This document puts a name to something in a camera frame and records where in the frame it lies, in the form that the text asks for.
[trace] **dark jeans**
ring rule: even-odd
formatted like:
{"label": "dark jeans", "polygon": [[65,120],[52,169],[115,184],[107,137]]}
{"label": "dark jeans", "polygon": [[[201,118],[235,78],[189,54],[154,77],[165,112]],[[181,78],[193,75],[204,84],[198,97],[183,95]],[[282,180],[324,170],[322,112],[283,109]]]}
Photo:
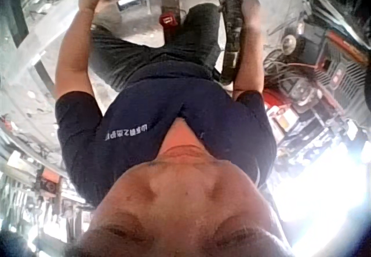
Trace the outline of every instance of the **dark jeans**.
{"label": "dark jeans", "polygon": [[130,77],[142,67],[164,61],[187,61],[203,66],[207,76],[220,54],[220,13],[212,3],[190,9],[176,38],[160,48],[137,45],[113,36],[108,30],[92,30],[89,66],[115,91],[122,91]]}

